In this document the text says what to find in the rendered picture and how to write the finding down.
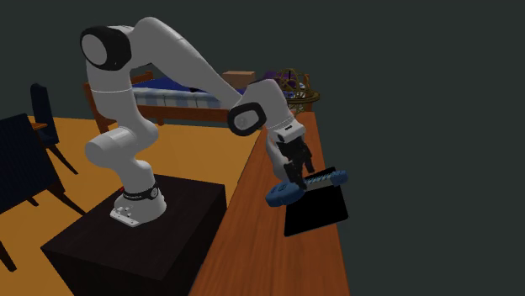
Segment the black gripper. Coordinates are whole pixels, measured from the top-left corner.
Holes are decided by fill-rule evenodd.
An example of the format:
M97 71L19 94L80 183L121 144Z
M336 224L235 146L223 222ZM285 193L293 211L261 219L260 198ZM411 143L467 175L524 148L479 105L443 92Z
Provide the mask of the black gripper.
M288 143L277 142L281 154L287 157L290 161L284 164L284 170L289 179L289 182L295 183L299 188L306 190L304 178L302 176L303 166L305 166L308 173L315 172L313 167L309 147L304 142L302 137L297 137Z

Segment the blue dumbbell-shaped tool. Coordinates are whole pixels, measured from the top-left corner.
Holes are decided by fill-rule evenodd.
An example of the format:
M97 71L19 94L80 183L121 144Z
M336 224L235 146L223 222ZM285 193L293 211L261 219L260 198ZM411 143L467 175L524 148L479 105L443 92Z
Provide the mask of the blue dumbbell-shaped tool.
M294 182L281 182L269 190L265 200L270 207L290 205L300 200L309 191L314 191L321 188L337 187L347 181L347 172L344 170L339 170L317 177L307 177L303 180L305 188L301 188Z

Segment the golden armillary globe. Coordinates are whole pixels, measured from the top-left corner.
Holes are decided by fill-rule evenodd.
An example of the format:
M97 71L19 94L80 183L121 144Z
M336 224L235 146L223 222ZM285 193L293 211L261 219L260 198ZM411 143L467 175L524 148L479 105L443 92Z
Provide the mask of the golden armillary globe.
M320 100L320 94L310 85L310 76L294 68L286 68L276 72L273 78L283 91L289 109L298 115L310 112L313 103Z

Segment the brown wooden desk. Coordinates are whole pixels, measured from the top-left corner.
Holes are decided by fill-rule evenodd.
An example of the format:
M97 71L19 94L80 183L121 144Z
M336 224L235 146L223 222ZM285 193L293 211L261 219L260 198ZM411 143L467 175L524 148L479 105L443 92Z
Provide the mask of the brown wooden desk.
M335 225L287 237L261 131L188 296L351 296Z

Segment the purple object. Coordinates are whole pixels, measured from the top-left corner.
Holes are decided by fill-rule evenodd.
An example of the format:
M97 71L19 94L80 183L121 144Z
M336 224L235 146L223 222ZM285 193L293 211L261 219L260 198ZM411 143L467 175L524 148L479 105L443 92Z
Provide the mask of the purple object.
M281 75L277 71L266 71L263 74L262 79L273 79L278 85L282 85L284 84L284 79L290 80L290 77L287 73L284 74L284 78L281 78ZM287 82L287 84L292 88L296 87L295 81L290 80L289 82Z

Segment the brown cardboard box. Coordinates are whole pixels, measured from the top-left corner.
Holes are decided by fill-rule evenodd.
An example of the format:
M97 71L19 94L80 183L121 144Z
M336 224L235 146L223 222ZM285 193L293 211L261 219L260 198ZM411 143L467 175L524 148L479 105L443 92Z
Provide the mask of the brown cardboard box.
M221 76L235 89L247 87L256 80L256 72L254 71L225 71Z

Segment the wooden bed with blue blanket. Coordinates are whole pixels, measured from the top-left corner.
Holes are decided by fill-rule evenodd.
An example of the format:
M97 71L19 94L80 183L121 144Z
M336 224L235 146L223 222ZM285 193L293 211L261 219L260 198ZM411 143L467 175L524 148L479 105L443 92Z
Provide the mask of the wooden bed with blue blanket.
M130 80L139 112L159 125L164 119L227 121L228 108L206 92L191 92L166 77L155 79L151 71Z

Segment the dark robot stand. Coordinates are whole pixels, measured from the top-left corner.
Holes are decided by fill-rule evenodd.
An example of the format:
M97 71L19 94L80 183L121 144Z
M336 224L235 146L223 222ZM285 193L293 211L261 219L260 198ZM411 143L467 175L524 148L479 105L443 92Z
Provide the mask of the dark robot stand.
M222 184L156 176L167 209L136 227L111 218L120 192L41 250L74 296L188 296L226 211Z

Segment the dark blue chair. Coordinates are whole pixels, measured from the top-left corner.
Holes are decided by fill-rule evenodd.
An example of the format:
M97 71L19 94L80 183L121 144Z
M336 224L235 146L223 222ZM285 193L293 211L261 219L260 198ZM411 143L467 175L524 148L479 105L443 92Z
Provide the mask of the dark blue chair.
M65 195L61 179L28 115L0 119L0 214L26 201L36 206L34 196L45 190L79 214L85 214Z
M30 86L30 97L35 121L46 124L46 127L37 131L44 147L49 149L73 174L77 175L78 171L69 163L56 146L60 143L60 140L51 112L47 88L41 86L39 83L33 83Z

